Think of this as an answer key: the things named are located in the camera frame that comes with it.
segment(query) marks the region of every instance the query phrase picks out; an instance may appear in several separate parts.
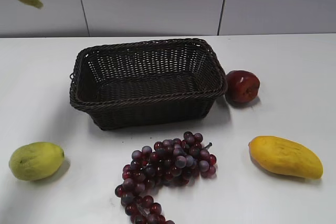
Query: white table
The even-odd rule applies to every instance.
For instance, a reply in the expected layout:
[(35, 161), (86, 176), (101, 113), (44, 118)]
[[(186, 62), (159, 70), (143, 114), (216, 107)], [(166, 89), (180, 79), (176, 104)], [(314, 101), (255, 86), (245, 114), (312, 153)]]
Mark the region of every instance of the white table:
[[(0, 39), (1, 224), (129, 224), (114, 195), (124, 164), (133, 150), (181, 137), (186, 130), (213, 142), (217, 178), (161, 189), (154, 199), (167, 219), (176, 224), (335, 223), (336, 34), (204, 37), (226, 72), (245, 69), (260, 78), (259, 103), (233, 109), (216, 102), (201, 121), (101, 131), (69, 105), (77, 53), (93, 45), (149, 39)], [(257, 168), (247, 144), (268, 134), (316, 152), (324, 164), (322, 179), (287, 179)], [(18, 181), (9, 158), (36, 141), (62, 146), (71, 165), (65, 163), (42, 182)]]

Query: dark brown wicker basket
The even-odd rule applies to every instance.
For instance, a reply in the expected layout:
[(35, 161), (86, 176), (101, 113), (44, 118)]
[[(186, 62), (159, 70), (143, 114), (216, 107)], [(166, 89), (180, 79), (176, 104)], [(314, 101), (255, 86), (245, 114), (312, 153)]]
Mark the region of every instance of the dark brown wicker basket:
[(84, 49), (71, 74), (70, 104), (102, 130), (205, 117), (227, 89), (201, 39), (169, 39)]

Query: grape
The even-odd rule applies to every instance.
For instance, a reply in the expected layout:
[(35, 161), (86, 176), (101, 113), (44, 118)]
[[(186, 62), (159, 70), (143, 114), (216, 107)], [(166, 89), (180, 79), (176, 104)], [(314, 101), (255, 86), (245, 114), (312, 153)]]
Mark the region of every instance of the grape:
[(136, 173), (133, 174), (133, 179), (136, 182), (141, 183), (146, 179), (146, 175), (143, 172), (136, 172)]
[(176, 158), (175, 166), (177, 168), (182, 169), (182, 168), (184, 168), (186, 166), (186, 164), (187, 164), (187, 160), (186, 160), (186, 158), (184, 156), (178, 156)]
[(182, 178), (185, 180), (189, 180), (193, 176), (193, 172), (191, 169), (183, 169)]
[(147, 196), (142, 198), (142, 206), (144, 208), (151, 208), (153, 203), (154, 203), (154, 199), (150, 195), (147, 195)]
[(168, 182), (172, 181), (174, 178), (172, 172), (170, 170), (166, 170), (164, 173), (164, 179), (167, 180)]
[(132, 203), (133, 198), (134, 198), (134, 196), (133, 196), (132, 193), (130, 193), (130, 192), (128, 192), (128, 193), (123, 193), (123, 194), (121, 195), (121, 202), (122, 202), (124, 205), (128, 205), (128, 204)]
[(137, 203), (138, 205), (142, 204), (142, 197), (141, 196), (136, 196), (133, 201)]
[(202, 149), (202, 148), (203, 148), (202, 144), (199, 143), (199, 142), (195, 143), (195, 144), (193, 145), (193, 147), (194, 147), (194, 148), (197, 148), (197, 149)]
[(156, 150), (158, 156), (159, 156), (159, 159), (164, 159), (165, 156), (167, 155), (167, 152), (166, 152), (166, 149), (165, 148), (159, 148)]
[(194, 158), (198, 158), (200, 154), (199, 152), (200, 152), (200, 149), (191, 147), (189, 150), (189, 155), (193, 156)]
[(174, 144), (174, 149), (182, 148), (180, 144)]
[(132, 191), (135, 187), (135, 183), (131, 178), (127, 178), (127, 179), (124, 180), (124, 183), (122, 183), (122, 187), (126, 191)]
[(163, 172), (164, 172), (164, 169), (161, 165), (156, 168), (157, 177), (161, 177), (163, 175)]
[(166, 219), (164, 218), (163, 215), (159, 215), (159, 219), (160, 219), (160, 224), (165, 224)]
[(134, 219), (134, 224), (146, 224), (146, 223), (147, 223), (147, 220), (142, 215), (137, 215)]
[(210, 162), (210, 165), (216, 164), (216, 162), (217, 162), (216, 156), (213, 155), (213, 154), (210, 154), (209, 162)]
[(185, 142), (188, 144), (188, 145), (193, 145), (195, 143), (195, 138), (194, 136), (188, 136), (186, 139), (185, 139)]
[(174, 147), (167, 146), (167, 147), (165, 147), (165, 151), (166, 151), (167, 155), (172, 155), (173, 151), (174, 151)]
[(190, 167), (191, 170), (195, 169), (195, 167), (197, 166), (197, 160), (194, 159), (194, 163), (193, 165)]
[(153, 152), (152, 150), (152, 147), (150, 146), (144, 146), (142, 147), (142, 154), (145, 156), (145, 157), (149, 157), (149, 155)]
[(140, 193), (145, 191), (145, 184), (144, 183), (139, 183), (136, 184), (135, 188), (134, 188), (134, 194), (135, 195), (139, 195)]
[(151, 165), (148, 165), (145, 169), (144, 169), (144, 173), (147, 177), (154, 177), (155, 176), (155, 168)]
[(185, 157), (185, 159), (187, 160), (186, 167), (191, 167), (194, 164), (194, 158), (193, 158), (193, 156), (187, 155)]
[(158, 154), (157, 152), (152, 152), (152, 153), (149, 155), (149, 161), (150, 161), (152, 164), (158, 163), (158, 162), (160, 161), (159, 154)]
[(175, 144), (179, 144), (179, 145), (181, 145), (181, 139), (179, 139), (179, 138), (174, 138), (174, 140), (173, 140), (173, 143), (174, 143), (174, 145)]
[(116, 187), (116, 189), (114, 190), (114, 193), (117, 197), (121, 197), (121, 195), (124, 193), (124, 188), (122, 187), (122, 185), (119, 185)]
[(215, 175), (215, 173), (216, 173), (216, 168), (215, 168), (215, 166), (211, 165), (209, 167), (209, 170), (207, 171), (208, 177), (211, 177), (211, 176)]
[(207, 149), (201, 149), (199, 154), (202, 160), (209, 160), (210, 158), (210, 153)]
[(173, 140), (171, 139), (166, 139), (162, 142), (164, 147), (172, 146), (173, 145)]
[(127, 214), (128, 216), (135, 215), (138, 212), (139, 211), (138, 211), (135, 203), (130, 203), (125, 207), (125, 214)]
[(125, 179), (128, 179), (128, 178), (132, 178), (132, 172), (130, 170), (122, 173), (122, 179), (125, 180)]
[(171, 173), (174, 177), (179, 177), (182, 173), (182, 170), (180, 168), (177, 168), (176, 166), (173, 166)]
[(208, 161), (201, 160), (198, 165), (199, 165), (199, 170), (201, 172), (206, 172), (206, 171), (209, 170), (209, 163), (208, 163)]
[(173, 156), (174, 157), (177, 157), (177, 156), (184, 156), (185, 152), (183, 151), (182, 148), (176, 148), (174, 149), (174, 152), (173, 152)]
[(132, 160), (131, 162), (131, 170), (139, 170), (142, 166), (142, 163), (139, 161)]
[(130, 169), (131, 169), (131, 165), (125, 165), (124, 168), (122, 169), (122, 171), (127, 172)]
[(183, 134), (184, 139), (186, 139), (188, 136), (193, 136), (193, 133), (191, 133), (190, 131), (184, 132)]
[(195, 133), (194, 138), (199, 143), (203, 141), (203, 135), (201, 133)]
[(133, 160), (139, 161), (139, 160), (141, 160), (141, 158), (142, 158), (142, 152), (140, 152), (139, 150), (134, 151), (132, 153), (132, 159)]
[(148, 224), (160, 224), (160, 219), (158, 215), (151, 214), (147, 216), (147, 223)]
[(163, 161), (163, 166), (165, 168), (170, 168), (172, 166), (172, 164), (173, 164), (173, 161), (171, 159), (166, 159), (166, 160)]
[(162, 142), (156, 142), (156, 143), (154, 144), (154, 150), (157, 150), (157, 149), (162, 148), (162, 147), (163, 147)]
[(153, 189), (155, 186), (155, 181), (153, 179), (147, 178), (144, 181), (146, 189)]
[(149, 212), (151, 214), (156, 214), (156, 215), (160, 215), (161, 211), (162, 211), (161, 205), (159, 203), (156, 203), (156, 202), (153, 203), (151, 208), (149, 209)]

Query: purple grape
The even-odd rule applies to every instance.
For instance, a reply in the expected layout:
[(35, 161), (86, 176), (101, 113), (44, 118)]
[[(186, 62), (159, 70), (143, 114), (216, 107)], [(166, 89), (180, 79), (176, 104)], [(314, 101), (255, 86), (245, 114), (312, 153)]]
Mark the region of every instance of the purple grape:
[(191, 167), (194, 164), (194, 158), (193, 158), (193, 156), (187, 155), (185, 157), (185, 159), (187, 160), (186, 167)]
[(174, 157), (177, 157), (177, 156), (184, 156), (185, 155), (185, 152), (182, 148), (176, 148), (174, 149), (173, 151), (173, 156)]
[(190, 167), (190, 169), (195, 169), (196, 168), (196, 166), (197, 166), (197, 160), (195, 160), (194, 159), (194, 163), (193, 163), (193, 165)]
[(155, 176), (155, 168), (151, 165), (148, 165), (144, 171), (145, 175), (149, 178), (149, 177), (154, 177)]
[(128, 205), (128, 204), (130, 204), (130, 203), (133, 202), (133, 198), (134, 198), (134, 196), (133, 196), (132, 193), (130, 193), (130, 192), (128, 192), (128, 193), (123, 193), (123, 194), (121, 195), (121, 202), (122, 202), (124, 205)]
[(149, 155), (153, 152), (152, 150), (152, 147), (150, 146), (144, 146), (142, 147), (142, 154), (145, 156), (145, 157), (149, 157)]
[(136, 172), (136, 173), (133, 174), (133, 179), (136, 182), (141, 183), (146, 179), (146, 175), (143, 172)]
[(201, 149), (199, 154), (202, 160), (209, 160), (210, 158), (210, 153), (207, 149)]
[(194, 158), (198, 158), (200, 154), (199, 152), (200, 152), (200, 149), (191, 147), (189, 150), (189, 155), (193, 156)]
[(180, 144), (174, 144), (174, 149), (182, 148)]
[(210, 167), (208, 161), (205, 161), (205, 160), (201, 160), (198, 165), (199, 165), (199, 170), (202, 173), (207, 172), (209, 170), (209, 167)]
[(132, 159), (135, 161), (139, 161), (142, 158), (142, 152), (140, 152), (139, 150), (136, 150), (132, 153)]
[(147, 220), (145, 216), (137, 215), (134, 219), (134, 224), (146, 224)]
[(191, 169), (183, 169), (182, 178), (185, 180), (189, 180), (193, 176), (193, 172)]
[(179, 177), (182, 174), (182, 169), (173, 166), (171, 172), (174, 177)]
[(173, 154), (173, 151), (174, 151), (174, 147), (173, 146), (167, 146), (164, 148), (167, 155), (172, 155)]
[(211, 177), (211, 176), (215, 175), (215, 173), (216, 173), (216, 168), (215, 168), (215, 166), (211, 165), (209, 167), (209, 170), (207, 171), (208, 177)]
[(134, 188), (134, 194), (139, 195), (140, 193), (145, 191), (145, 184), (144, 183), (139, 183), (135, 186)]
[(179, 138), (174, 138), (174, 140), (173, 140), (173, 143), (174, 144), (181, 144), (181, 139), (179, 139)]
[(173, 165), (173, 161), (171, 159), (166, 159), (163, 161), (163, 166), (165, 168), (170, 168)]
[(131, 162), (131, 170), (139, 170), (141, 169), (142, 164), (139, 161), (132, 160)]
[(195, 133), (194, 138), (199, 143), (203, 141), (203, 135), (201, 133)]
[(168, 146), (172, 146), (173, 145), (173, 140), (171, 139), (166, 139), (162, 142), (163, 147), (168, 147)]
[(188, 145), (193, 145), (195, 143), (195, 138), (194, 136), (188, 136), (186, 139), (185, 139), (185, 142), (188, 144)]
[(158, 215), (155, 215), (155, 214), (148, 215), (147, 223), (148, 224), (160, 224), (160, 218)]
[(193, 136), (193, 133), (191, 133), (190, 131), (184, 132), (183, 134), (184, 139), (186, 139), (188, 136)]
[(131, 178), (125, 179), (124, 182), (122, 183), (122, 187), (126, 191), (132, 191), (134, 189), (134, 187), (135, 187), (134, 180), (132, 180)]
[(186, 164), (187, 164), (187, 160), (186, 160), (186, 158), (184, 156), (178, 156), (176, 158), (175, 166), (177, 168), (182, 169), (182, 168), (184, 168), (186, 166)]

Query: apple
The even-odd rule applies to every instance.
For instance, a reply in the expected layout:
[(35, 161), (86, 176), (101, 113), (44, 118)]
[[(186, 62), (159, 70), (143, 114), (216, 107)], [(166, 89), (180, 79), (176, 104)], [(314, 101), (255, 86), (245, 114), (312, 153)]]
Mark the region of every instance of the apple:
[(253, 73), (234, 70), (226, 75), (227, 92), (225, 97), (236, 103), (247, 103), (258, 95), (260, 81)]

